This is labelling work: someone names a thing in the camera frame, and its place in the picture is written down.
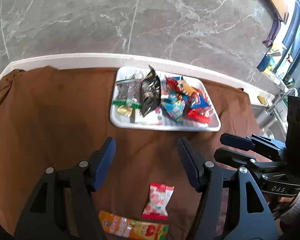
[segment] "kitchen sink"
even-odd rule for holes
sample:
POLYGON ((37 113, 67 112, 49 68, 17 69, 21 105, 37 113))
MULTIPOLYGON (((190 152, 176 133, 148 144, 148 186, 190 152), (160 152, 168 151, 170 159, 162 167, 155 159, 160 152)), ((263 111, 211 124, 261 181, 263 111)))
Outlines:
POLYGON ((251 105, 251 108, 262 131, 262 135, 271 139, 285 142, 287 132, 280 127, 279 123, 281 121, 287 127, 287 107, 284 105, 284 103, 282 102, 282 104, 280 104, 280 108, 282 109, 279 117, 281 119, 280 121, 278 121, 275 116, 265 115, 265 106, 251 105))

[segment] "white tray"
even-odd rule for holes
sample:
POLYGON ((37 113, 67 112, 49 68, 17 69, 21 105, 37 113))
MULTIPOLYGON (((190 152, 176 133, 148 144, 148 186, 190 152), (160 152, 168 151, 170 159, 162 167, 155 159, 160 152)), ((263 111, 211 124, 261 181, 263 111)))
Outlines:
MULTIPOLYGON (((117 71, 116 81, 127 79, 129 76, 133 75, 134 73, 142 72, 143 78, 149 73, 150 69, 143 69, 137 67, 121 67, 117 71)), ((165 84, 165 76, 167 77, 176 77, 180 75, 156 71, 157 75, 159 76, 160 80, 162 81, 161 84, 165 84)), ((151 125, 144 125, 139 123, 134 123, 131 121, 129 117, 120 115, 117 113, 118 106, 111 105, 110 109, 110 119, 111 122, 121 128, 133 128, 133 129, 147 129, 147 130, 162 130, 162 131, 211 131, 217 132, 220 130, 221 123, 218 117, 218 114, 213 106, 213 103, 207 93, 202 82, 197 78, 186 77, 183 76, 186 82, 195 88, 203 90, 208 96, 208 103, 211 105, 212 111, 210 111, 210 123, 199 123, 191 120, 184 120, 183 124, 177 123, 174 120, 170 119, 169 117, 163 117, 163 122, 161 125, 158 124, 151 124, 151 125)), ((114 99, 118 95, 118 89, 115 86, 113 91, 114 99)))

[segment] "brown cloth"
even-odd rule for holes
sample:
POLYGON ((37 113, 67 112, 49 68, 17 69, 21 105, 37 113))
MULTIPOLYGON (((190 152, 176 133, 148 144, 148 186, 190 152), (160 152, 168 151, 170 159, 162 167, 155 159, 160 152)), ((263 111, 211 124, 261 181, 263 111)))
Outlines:
MULTIPOLYGON (((115 127, 110 121, 115 68, 14 70, 0 82, 0 223, 11 234, 23 206, 47 167, 70 168, 99 149, 108 136, 117 151, 97 210, 141 219, 151 182, 174 186, 167 239, 183 240, 199 203, 177 152, 186 137, 214 161, 224 132, 260 133, 246 93, 203 80, 221 121, 219 132, 172 132, 115 127)), ((250 152, 258 161, 265 158, 250 152)), ((220 212, 224 220, 225 208, 220 212)))

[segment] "orange snack bar wrapper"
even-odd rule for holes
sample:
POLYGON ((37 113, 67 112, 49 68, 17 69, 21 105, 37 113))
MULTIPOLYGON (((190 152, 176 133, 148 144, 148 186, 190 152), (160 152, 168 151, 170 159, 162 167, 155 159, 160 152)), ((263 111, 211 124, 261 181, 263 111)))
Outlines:
POLYGON ((142 222, 120 217, 106 211, 99 212, 100 223, 106 233, 136 240, 164 240, 168 225, 142 222))

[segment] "gold candy wrapper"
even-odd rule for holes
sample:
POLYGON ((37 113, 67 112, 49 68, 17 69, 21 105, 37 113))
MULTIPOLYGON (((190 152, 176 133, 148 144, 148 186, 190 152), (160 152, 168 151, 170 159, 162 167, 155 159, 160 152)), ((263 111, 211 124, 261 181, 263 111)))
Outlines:
POLYGON ((164 240, 169 230, 168 225, 124 218, 106 211, 99 212, 99 219, 105 232, 135 240, 164 240))
POLYGON ((132 111, 133 111, 133 108, 128 107, 128 106, 118 106, 118 108, 117 108, 118 114, 121 114, 121 115, 124 115, 127 117, 130 117, 132 115, 132 111))

